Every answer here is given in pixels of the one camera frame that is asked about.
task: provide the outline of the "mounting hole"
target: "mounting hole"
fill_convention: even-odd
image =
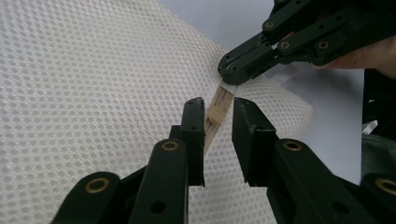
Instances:
[[[270,29],[274,26],[274,23],[271,21],[268,21],[267,23],[265,23],[265,28]]]
[[[289,44],[289,42],[283,42],[283,43],[281,43],[280,44],[280,47],[282,48],[282,49],[288,49],[289,47],[290,47],[290,44]]]
[[[165,142],[162,145],[163,150],[166,151],[172,151],[178,148],[178,143],[177,142]]]
[[[287,148],[288,150],[291,150],[291,151],[300,151],[301,149],[303,149],[300,144],[298,144],[296,142],[291,142],[291,141],[285,142],[283,144],[283,147],[285,147],[285,148]]]
[[[99,193],[105,190],[109,184],[110,181],[107,178],[99,177],[88,182],[85,186],[85,191],[88,193]]]
[[[165,207],[166,207],[165,203],[163,203],[163,202],[155,202],[155,203],[153,203],[151,205],[149,210],[151,211],[151,213],[160,214],[163,211],[165,211]]]
[[[326,49],[326,48],[328,48],[328,47],[329,47],[329,43],[326,42],[326,41],[321,41],[321,42],[319,43],[319,48],[320,48],[320,49]]]
[[[343,203],[339,203],[339,202],[332,203],[332,209],[337,213],[346,214],[346,215],[349,214],[349,209]]]
[[[375,184],[386,193],[396,196],[396,182],[386,178],[377,178]]]

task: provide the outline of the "black bracket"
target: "black bracket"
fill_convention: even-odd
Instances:
[[[82,178],[52,223],[187,223],[189,186],[203,186],[202,98],[184,105],[181,125],[158,142],[148,165],[120,178],[98,172]]]
[[[224,55],[218,71],[239,85],[279,63],[323,65],[396,35],[395,22],[393,0],[275,0],[262,31]]]
[[[395,176],[367,175],[353,185],[333,175],[306,144],[278,140],[253,102],[235,98],[233,106],[233,145],[243,174],[250,186],[267,187],[277,223],[395,220]]]

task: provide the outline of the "finger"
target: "finger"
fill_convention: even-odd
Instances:
[[[355,49],[330,63],[317,66],[316,68],[380,68],[385,63],[390,63],[389,59],[393,58],[390,54],[393,54],[394,44],[394,37],[384,39],[361,49]]]

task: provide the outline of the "textured white surface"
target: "textured white surface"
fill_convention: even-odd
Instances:
[[[210,103],[225,52],[152,0],[1,1],[0,223],[50,222],[83,176],[147,164],[185,101]],[[244,88],[280,136],[301,136],[307,103],[265,78]],[[205,178],[191,223],[273,220],[264,189],[243,184],[231,114]]]

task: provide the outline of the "human hand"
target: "human hand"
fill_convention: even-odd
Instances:
[[[374,68],[383,75],[396,79],[396,35],[361,49],[355,49],[330,63],[315,66],[315,68]]]

